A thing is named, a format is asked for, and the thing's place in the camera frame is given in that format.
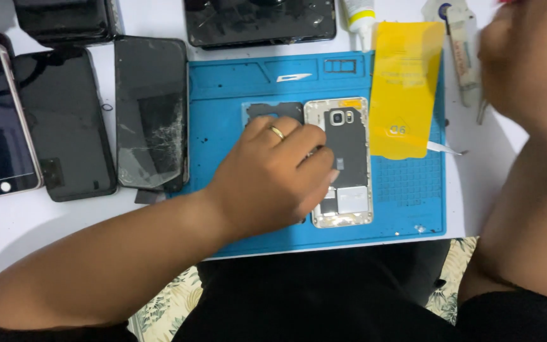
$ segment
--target fingernail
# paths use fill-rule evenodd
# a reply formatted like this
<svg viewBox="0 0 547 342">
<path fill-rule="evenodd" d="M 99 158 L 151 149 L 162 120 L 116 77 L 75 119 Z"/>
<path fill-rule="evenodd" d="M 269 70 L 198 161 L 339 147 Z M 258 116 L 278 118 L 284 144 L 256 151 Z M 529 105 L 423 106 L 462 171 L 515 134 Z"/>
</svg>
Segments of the fingernail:
<svg viewBox="0 0 547 342">
<path fill-rule="evenodd" d="M 332 170 L 330 171 L 330 183 L 332 184 L 332 182 L 334 182 L 335 180 L 337 180 L 337 177 L 339 177 L 339 174 L 341 173 L 341 171 L 339 170 Z"/>
</svg>

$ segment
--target gold ring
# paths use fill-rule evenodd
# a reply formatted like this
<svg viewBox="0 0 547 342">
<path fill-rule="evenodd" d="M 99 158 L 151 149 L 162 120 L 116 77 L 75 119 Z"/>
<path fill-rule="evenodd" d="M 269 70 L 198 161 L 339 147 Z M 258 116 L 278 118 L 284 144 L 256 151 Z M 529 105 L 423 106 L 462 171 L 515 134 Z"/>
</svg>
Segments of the gold ring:
<svg viewBox="0 0 547 342">
<path fill-rule="evenodd" d="M 273 125 L 270 125 L 269 129 L 270 129 L 270 131 L 274 132 L 277 136 L 279 136 L 280 139 L 282 139 L 282 140 L 286 139 L 284 134 L 282 134 L 282 132 L 278 128 L 275 128 Z"/>
</svg>

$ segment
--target glue tube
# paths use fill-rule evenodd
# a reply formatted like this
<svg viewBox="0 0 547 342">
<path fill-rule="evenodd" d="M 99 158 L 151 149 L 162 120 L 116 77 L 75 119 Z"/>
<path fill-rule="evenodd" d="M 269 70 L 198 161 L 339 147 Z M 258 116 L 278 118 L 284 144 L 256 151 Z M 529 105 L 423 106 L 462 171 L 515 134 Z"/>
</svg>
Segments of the glue tube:
<svg viewBox="0 0 547 342">
<path fill-rule="evenodd" d="M 343 0 L 349 31 L 358 34 L 362 52 L 371 50 L 375 24 L 374 0 Z"/>
</svg>

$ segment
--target white table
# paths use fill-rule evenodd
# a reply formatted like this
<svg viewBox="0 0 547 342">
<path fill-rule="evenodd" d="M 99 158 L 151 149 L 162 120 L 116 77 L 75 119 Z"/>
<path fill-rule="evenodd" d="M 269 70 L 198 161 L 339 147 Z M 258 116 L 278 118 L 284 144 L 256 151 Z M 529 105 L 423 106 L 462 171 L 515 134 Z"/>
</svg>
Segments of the white table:
<svg viewBox="0 0 547 342">
<path fill-rule="evenodd" d="M 378 21 L 422 21 L 425 0 L 376 0 Z M 181 0 L 119 0 L 125 34 L 186 41 Z M 468 0 L 478 26 L 490 21 L 492 2 Z M 360 45 L 337 20 L 332 41 L 289 46 L 252 47 L 225 51 L 203 51 L 189 46 L 190 60 L 221 60 L 273 55 L 300 55 L 356 50 Z M 15 53 L 47 50 L 18 28 L 12 0 L 0 0 L 0 32 L 6 33 Z M 115 107 L 113 45 L 91 47 L 100 96 Z M 447 233 L 453 238 L 478 234 L 492 201 L 503 184 L 511 163 L 526 142 L 527 134 L 498 114 L 476 125 L 476 108 L 461 105 L 450 49 L 445 49 L 447 143 L 455 150 L 470 152 L 462 157 L 447 155 Z M 115 111 L 103 112 L 110 146 L 115 150 Z M 0 271 L 61 237 L 110 217 L 140 208 L 134 204 L 137 190 L 120 188 L 111 196 L 65 203 L 53 202 L 45 187 L 0 198 Z"/>
</svg>

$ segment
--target cracked phone screen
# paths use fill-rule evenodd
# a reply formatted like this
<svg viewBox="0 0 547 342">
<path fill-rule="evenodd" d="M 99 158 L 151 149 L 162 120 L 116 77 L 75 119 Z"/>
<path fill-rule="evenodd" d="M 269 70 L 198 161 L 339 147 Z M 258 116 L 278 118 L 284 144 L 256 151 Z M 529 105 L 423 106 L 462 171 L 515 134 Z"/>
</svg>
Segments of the cracked phone screen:
<svg viewBox="0 0 547 342">
<path fill-rule="evenodd" d="M 180 191 L 188 180 L 185 44 L 123 36 L 115 51 L 119 183 Z"/>
<path fill-rule="evenodd" d="M 50 197 L 110 195 L 115 169 L 89 52 L 82 47 L 20 55 L 18 92 Z"/>
</svg>

